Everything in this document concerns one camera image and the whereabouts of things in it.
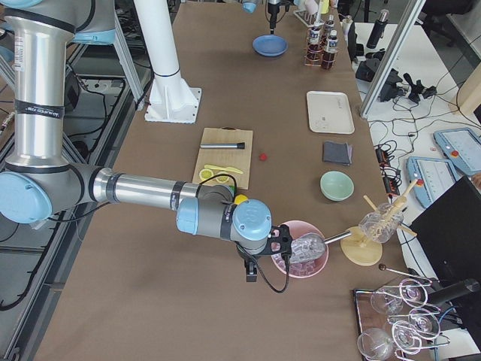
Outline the yellow plastic knife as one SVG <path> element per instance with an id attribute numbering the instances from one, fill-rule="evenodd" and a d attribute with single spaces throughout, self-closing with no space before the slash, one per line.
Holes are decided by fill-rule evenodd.
<path id="1" fill-rule="evenodd" d="M 235 167 L 232 167 L 232 166 L 222 167 L 222 166 L 218 166 L 218 165 L 205 164 L 204 168 L 210 169 L 210 170 L 217 170 L 217 171 L 233 172 L 235 174 L 243 174 L 244 173 L 244 171 L 242 171 L 241 169 L 235 168 Z"/>

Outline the black thermos bottle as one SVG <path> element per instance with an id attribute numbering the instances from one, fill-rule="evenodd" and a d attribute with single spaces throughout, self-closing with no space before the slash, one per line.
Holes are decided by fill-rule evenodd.
<path id="1" fill-rule="evenodd" d="M 368 49 L 374 49 L 377 47 L 379 40 L 383 37 L 384 29 L 389 19 L 389 10 L 382 9 L 377 20 L 374 23 L 369 39 L 366 43 Z"/>

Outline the pink cup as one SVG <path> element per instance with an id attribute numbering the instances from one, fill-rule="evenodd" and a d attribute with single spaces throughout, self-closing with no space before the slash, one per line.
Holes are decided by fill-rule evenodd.
<path id="1" fill-rule="evenodd" d="M 315 15 L 319 10 L 319 5 L 316 0 L 304 0 L 304 7 L 309 16 Z"/>

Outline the yellow lemon lower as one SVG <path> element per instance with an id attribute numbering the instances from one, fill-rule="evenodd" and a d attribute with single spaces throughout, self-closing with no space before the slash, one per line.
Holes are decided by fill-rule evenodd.
<path id="1" fill-rule="evenodd" d="M 234 198 L 234 203 L 236 205 L 239 205 L 245 201 L 247 201 L 249 198 L 247 196 L 245 196 L 244 194 L 239 194 L 239 195 L 236 195 L 235 198 Z"/>

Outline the dark bottle lower right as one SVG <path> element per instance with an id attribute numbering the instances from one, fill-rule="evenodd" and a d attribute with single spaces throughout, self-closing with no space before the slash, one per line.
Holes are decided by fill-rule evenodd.
<path id="1" fill-rule="evenodd" d="M 328 37 L 333 29 L 334 29 L 334 15 L 329 14 L 328 19 L 326 20 L 324 25 L 324 36 Z"/>

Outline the pink bowl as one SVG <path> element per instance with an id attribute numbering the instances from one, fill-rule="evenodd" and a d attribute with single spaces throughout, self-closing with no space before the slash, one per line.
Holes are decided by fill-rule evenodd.
<path id="1" fill-rule="evenodd" d="M 293 241 L 302 235 L 315 232 L 324 238 L 324 235 L 312 224 L 301 220 L 290 220 L 284 222 L 289 229 Z M 290 263 L 289 276 L 291 278 L 308 278 L 320 273 L 328 261 L 329 250 L 318 259 L 302 262 L 302 263 Z"/>

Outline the glass mug on stand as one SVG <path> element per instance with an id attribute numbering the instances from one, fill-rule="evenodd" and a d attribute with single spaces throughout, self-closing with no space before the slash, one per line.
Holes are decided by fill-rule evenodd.
<path id="1" fill-rule="evenodd" d="M 401 225 L 404 215 L 392 204 L 383 203 L 367 214 L 359 223 L 360 230 L 376 243 L 386 243 Z"/>

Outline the blue teach pendant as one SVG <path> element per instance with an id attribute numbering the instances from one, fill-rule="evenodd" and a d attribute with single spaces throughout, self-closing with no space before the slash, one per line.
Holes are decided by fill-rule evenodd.
<path id="1" fill-rule="evenodd" d="M 480 173 L 480 137 L 472 129 L 438 130 L 434 140 L 459 171 L 468 176 Z"/>
<path id="2" fill-rule="evenodd" d="M 411 156 L 407 159 L 406 168 L 409 180 L 418 180 L 413 190 L 423 208 L 428 208 L 460 179 L 448 159 Z"/>

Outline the wine glass rack tray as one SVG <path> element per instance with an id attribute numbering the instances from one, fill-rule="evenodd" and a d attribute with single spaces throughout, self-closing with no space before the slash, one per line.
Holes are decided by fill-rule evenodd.
<path id="1" fill-rule="evenodd" d="M 441 332 L 440 309 L 428 301 L 430 285 L 426 278 L 407 276 L 353 291 L 357 347 L 365 360 L 411 360 L 450 343 Z"/>

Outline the lemon half upper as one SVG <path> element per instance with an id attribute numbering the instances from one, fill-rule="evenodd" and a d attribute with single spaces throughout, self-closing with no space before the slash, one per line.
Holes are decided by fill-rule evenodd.
<path id="1" fill-rule="evenodd" d="M 227 184 L 231 180 L 231 176 L 229 174 L 219 173 L 214 176 L 214 179 L 219 184 Z"/>

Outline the lemon slice lower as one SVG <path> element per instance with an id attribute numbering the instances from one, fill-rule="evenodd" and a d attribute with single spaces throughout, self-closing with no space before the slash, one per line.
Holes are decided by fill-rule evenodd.
<path id="1" fill-rule="evenodd" d="M 199 176 L 201 181 L 205 181 L 205 180 L 213 177 L 213 171 L 211 169 L 208 169 L 208 168 L 203 168 L 198 173 L 198 176 Z"/>

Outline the blue plate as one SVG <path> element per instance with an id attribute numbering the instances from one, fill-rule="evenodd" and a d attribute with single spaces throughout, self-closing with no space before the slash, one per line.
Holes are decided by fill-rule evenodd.
<path id="1" fill-rule="evenodd" d="M 261 35 L 253 40 L 254 51 L 260 56 L 276 57 L 288 50 L 287 41 L 278 35 Z"/>

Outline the grey folded cloth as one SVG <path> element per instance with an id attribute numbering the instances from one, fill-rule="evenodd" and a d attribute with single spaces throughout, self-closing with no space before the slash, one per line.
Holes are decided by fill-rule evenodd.
<path id="1" fill-rule="evenodd" d="M 352 145 L 347 143 L 325 141 L 322 149 L 322 160 L 324 162 L 330 162 L 339 165 L 351 165 Z"/>

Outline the dark bottle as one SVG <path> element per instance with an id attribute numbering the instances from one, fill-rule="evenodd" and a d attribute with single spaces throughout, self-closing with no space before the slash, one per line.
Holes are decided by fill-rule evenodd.
<path id="1" fill-rule="evenodd" d="M 328 37 L 333 29 L 334 29 L 334 15 L 329 14 L 328 19 L 326 20 L 324 25 L 324 36 Z"/>
<path id="2" fill-rule="evenodd" d="M 310 28 L 306 52 L 306 60 L 308 64 L 313 65 L 320 60 L 320 54 L 322 52 L 320 44 L 322 27 L 323 23 L 315 23 L 314 26 Z"/>
<path id="3" fill-rule="evenodd" d="M 334 65 L 335 55 L 337 53 L 337 43 L 337 31 L 331 30 L 325 43 L 325 49 L 321 64 L 321 67 L 325 70 L 332 68 L 332 66 Z"/>

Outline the wooden cutting board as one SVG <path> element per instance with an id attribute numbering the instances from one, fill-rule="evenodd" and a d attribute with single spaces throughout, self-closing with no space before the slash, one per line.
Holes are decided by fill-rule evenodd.
<path id="1" fill-rule="evenodd" d="M 198 150 L 198 157 L 192 182 L 199 184 L 203 179 L 199 177 L 206 164 L 221 168 L 233 167 L 242 171 L 242 174 L 227 171 L 237 181 L 237 187 L 249 189 L 250 165 L 253 148 L 253 131 L 242 129 L 205 128 L 201 137 L 202 144 L 233 144 L 245 143 L 244 149 L 202 149 Z"/>

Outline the dark bottle lower left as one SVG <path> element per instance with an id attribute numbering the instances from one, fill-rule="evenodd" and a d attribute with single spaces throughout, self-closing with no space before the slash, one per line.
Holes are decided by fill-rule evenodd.
<path id="1" fill-rule="evenodd" d="M 325 43 L 325 49 L 321 64 L 321 67 L 325 70 L 332 68 L 332 66 L 334 65 L 335 55 L 337 53 L 337 43 L 337 31 L 331 30 Z"/>

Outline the steel muddler black tip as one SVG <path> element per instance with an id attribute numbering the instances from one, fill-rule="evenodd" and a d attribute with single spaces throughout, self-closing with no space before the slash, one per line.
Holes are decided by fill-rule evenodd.
<path id="1" fill-rule="evenodd" d="M 244 149 L 246 144 L 244 142 L 236 143 L 203 143 L 200 144 L 201 149 Z"/>

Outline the dark bottle upper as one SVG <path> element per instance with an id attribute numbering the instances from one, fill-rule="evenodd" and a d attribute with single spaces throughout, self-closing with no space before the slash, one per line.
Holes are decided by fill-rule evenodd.
<path id="1" fill-rule="evenodd" d="M 313 65 L 320 60 L 320 54 L 322 52 L 320 44 L 322 27 L 323 23 L 315 23 L 314 26 L 310 28 L 306 52 L 306 60 L 308 64 Z"/>

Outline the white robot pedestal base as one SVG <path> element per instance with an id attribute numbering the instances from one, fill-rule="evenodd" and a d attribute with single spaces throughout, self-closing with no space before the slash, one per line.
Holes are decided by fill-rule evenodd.
<path id="1" fill-rule="evenodd" d="M 135 9 L 154 75 L 145 120 L 193 124 L 202 90 L 181 75 L 167 2 L 138 0 Z"/>

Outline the green bowl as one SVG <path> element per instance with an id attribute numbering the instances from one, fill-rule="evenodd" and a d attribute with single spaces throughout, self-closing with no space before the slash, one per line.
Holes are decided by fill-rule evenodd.
<path id="1" fill-rule="evenodd" d="M 351 178 L 340 171 L 328 171 L 320 178 L 322 194 L 329 200 L 341 202 L 354 193 L 354 183 Z"/>

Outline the blue teach pendant near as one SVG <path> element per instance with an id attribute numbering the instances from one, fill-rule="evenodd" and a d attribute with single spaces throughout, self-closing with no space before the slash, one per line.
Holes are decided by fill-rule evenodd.
<path id="1" fill-rule="evenodd" d="M 406 168 L 409 180 L 418 180 L 413 190 L 423 208 L 428 208 L 460 179 L 448 159 L 411 156 L 407 159 Z"/>

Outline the steel ice scoop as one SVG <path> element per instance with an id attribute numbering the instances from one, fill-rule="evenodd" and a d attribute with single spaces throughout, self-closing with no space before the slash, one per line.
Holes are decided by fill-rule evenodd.
<path id="1" fill-rule="evenodd" d="M 323 238 L 315 232 L 306 233 L 291 243 L 290 263 L 302 263 L 318 259 L 326 253 L 328 244 L 349 237 L 351 234 L 349 230 L 346 230 L 338 235 Z"/>

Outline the aluminium frame post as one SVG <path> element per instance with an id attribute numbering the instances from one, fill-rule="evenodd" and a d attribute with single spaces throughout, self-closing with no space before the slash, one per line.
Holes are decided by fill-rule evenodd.
<path id="1" fill-rule="evenodd" d="M 368 93 L 362 102 L 359 110 L 359 115 L 361 118 L 368 118 L 369 111 L 380 94 L 383 84 L 386 82 L 387 77 L 389 76 L 398 53 L 406 41 L 407 36 L 409 35 L 410 30 L 413 27 L 413 24 L 420 14 L 424 4 L 425 0 L 408 1 L 391 41 L 386 49 L 385 56 L 381 60 L 379 68 L 374 75 L 374 79 L 371 81 L 371 85 L 368 88 Z"/>

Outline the blue teach pendant far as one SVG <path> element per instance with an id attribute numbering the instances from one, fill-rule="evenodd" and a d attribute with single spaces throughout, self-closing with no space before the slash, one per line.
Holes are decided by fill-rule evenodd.
<path id="1" fill-rule="evenodd" d="M 438 130 L 434 140 L 459 171 L 468 176 L 480 173 L 480 137 L 472 129 Z"/>

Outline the wooden mug tree stand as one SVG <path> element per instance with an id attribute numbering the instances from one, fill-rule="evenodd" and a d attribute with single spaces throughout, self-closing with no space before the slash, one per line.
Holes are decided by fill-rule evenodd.
<path id="1" fill-rule="evenodd" d="M 350 227 L 351 235 L 340 241 L 343 253 L 351 262 L 363 266 L 379 262 L 383 254 L 382 244 L 386 243 L 397 229 L 417 236 L 414 231 L 401 224 L 404 221 L 402 210 L 407 203 L 407 195 L 418 182 L 419 179 L 413 180 L 393 203 L 376 206 L 368 196 L 363 196 L 374 211 L 366 214 L 357 226 Z"/>

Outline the cream rabbit tray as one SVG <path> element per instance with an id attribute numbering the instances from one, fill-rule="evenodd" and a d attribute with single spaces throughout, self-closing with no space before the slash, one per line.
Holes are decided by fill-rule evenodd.
<path id="1" fill-rule="evenodd" d="M 307 112 L 312 132 L 350 135 L 355 131 L 349 99 L 345 93 L 309 91 Z"/>

